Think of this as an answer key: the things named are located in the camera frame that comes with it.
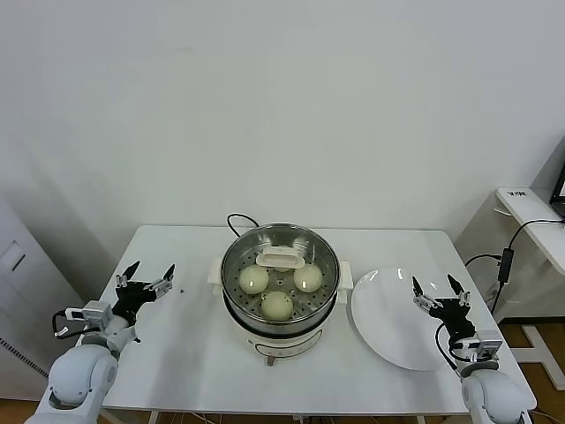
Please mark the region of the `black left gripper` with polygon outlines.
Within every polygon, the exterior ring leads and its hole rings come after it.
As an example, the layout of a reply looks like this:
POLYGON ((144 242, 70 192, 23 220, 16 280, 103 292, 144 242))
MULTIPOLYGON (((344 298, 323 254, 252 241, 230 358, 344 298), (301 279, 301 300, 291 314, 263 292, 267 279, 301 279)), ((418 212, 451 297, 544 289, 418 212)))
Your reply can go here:
POLYGON ((113 306, 113 315, 124 318, 127 321, 136 321, 140 308, 148 302, 154 302, 155 297, 160 298, 167 294, 173 287, 175 264, 171 264, 161 279, 155 280, 146 289, 147 284, 142 282, 130 282, 134 276, 140 261, 136 261, 127 267, 121 275, 116 275, 117 302, 113 306))

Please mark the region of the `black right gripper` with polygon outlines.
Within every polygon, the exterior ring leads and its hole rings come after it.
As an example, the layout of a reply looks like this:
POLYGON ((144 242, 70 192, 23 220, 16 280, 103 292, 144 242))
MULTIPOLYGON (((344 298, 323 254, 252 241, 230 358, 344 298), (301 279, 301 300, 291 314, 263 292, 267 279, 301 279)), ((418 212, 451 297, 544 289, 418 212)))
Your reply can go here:
POLYGON ((420 309, 433 309, 433 317, 440 319, 445 325, 450 341, 458 341, 468 337, 473 337, 476 329, 473 323, 467 318, 470 312, 470 295, 461 283, 450 274, 447 274, 449 285, 456 295, 454 298, 439 298, 435 299, 429 297, 423 292, 423 289, 415 276, 411 277, 413 302, 420 309))

